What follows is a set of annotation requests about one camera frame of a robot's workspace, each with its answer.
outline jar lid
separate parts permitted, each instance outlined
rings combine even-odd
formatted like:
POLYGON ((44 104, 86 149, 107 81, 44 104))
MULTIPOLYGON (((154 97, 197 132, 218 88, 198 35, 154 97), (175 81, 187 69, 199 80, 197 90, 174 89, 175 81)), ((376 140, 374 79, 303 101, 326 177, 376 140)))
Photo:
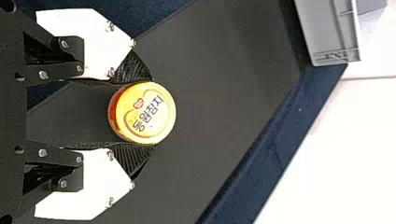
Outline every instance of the jar lid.
POLYGON ((116 106, 120 134, 139 144, 157 144, 173 129, 176 105, 172 95, 154 82, 135 84, 123 91, 116 106))

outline bolt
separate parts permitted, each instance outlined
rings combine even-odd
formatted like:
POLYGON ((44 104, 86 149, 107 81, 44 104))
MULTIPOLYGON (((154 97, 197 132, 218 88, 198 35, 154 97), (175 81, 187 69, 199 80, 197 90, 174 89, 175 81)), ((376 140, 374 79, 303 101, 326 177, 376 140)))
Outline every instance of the bolt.
POLYGON ((136 44, 137 44, 136 40, 135 39, 131 39, 131 42, 132 42, 131 48, 136 47, 136 44))
POLYGON ((113 150, 109 150, 107 152, 107 156, 110 158, 110 161, 114 161, 114 152, 113 152, 113 150))
POLYGON ((61 189, 67 188, 67 181, 66 180, 62 180, 60 186, 61 186, 61 189))
POLYGON ((134 181, 131 181, 131 190, 133 190, 134 187, 136 187, 136 184, 134 183, 134 181))
POLYGON ((114 77, 116 75, 116 70, 111 67, 110 70, 107 71, 107 76, 108 77, 114 77))
POLYGON ((81 65, 77 65, 77 71, 82 73, 84 71, 84 69, 82 68, 81 65))
POLYGON ((43 79, 43 80, 49 79, 49 75, 47 74, 46 71, 40 71, 40 72, 38 73, 38 75, 39 75, 40 78, 43 79))
POLYGON ((112 21, 107 21, 106 23, 106 31, 113 32, 114 31, 114 23, 112 21))
POLYGON ((70 48, 69 44, 65 40, 61 41, 61 45, 62 45, 62 48, 64 48, 64 49, 70 48))
POLYGON ((44 148, 38 150, 38 156, 41 158, 47 157, 49 155, 48 151, 44 148))
POLYGON ((111 208, 113 204, 114 204, 114 198, 113 197, 108 198, 106 208, 111 208))

